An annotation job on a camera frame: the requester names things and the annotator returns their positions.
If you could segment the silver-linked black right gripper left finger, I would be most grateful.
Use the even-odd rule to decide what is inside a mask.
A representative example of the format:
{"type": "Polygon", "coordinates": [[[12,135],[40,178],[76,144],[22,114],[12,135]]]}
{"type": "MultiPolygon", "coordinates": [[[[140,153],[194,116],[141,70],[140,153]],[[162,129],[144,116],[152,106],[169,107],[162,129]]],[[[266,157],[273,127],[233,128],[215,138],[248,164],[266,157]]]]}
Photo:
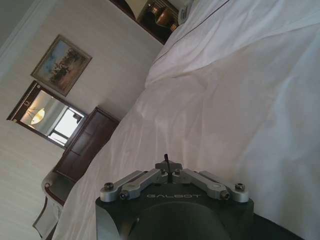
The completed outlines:
{"type": "Polygon", "coordinates": [[[152,184],[167,183],[170,179],[170,161],[167,154],[164,161],[149,171],[136,170],[115,183],[107,182],[100,190],[100,200],[132,200],[140,197],[141,192],[152,184]]]}

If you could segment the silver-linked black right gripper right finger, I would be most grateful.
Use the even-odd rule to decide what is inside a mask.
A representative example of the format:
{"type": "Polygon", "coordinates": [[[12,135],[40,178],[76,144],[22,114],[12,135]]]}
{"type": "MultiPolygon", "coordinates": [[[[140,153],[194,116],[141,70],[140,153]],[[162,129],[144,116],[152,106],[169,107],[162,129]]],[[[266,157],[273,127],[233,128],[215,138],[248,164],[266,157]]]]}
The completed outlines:
{"type": "Polygon", "coordinates": [[[172,173],[172,181],[176,184],[192,184],[208,197],[226,201],[248,202],[249,192],[243,184],[231,183],[208,171],[196,172],[188,168],[183,168],[180,163],[170,162],[169,170],[172,173]]]}

